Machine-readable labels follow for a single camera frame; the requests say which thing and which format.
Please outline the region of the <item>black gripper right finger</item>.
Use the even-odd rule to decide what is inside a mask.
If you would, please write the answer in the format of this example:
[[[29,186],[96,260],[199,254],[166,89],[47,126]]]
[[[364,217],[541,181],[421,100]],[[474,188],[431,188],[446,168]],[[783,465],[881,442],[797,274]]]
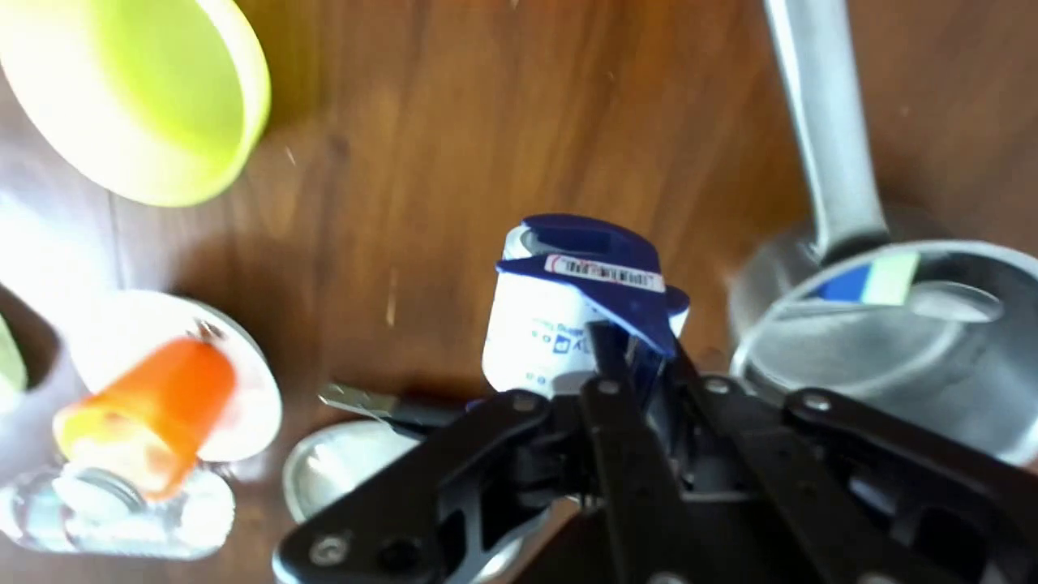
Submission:
[[[765,405],[591,331],[582,392],[623,584],[1038,584],[1035,480],[832,389]]]

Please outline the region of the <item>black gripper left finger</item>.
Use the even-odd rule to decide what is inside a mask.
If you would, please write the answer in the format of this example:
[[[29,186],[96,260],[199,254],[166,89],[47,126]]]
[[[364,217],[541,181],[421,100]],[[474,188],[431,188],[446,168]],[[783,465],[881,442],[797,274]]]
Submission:
[[[499,392],[295,524],[281,584],[474,584],[564,495],[594,493],[577,399]]]

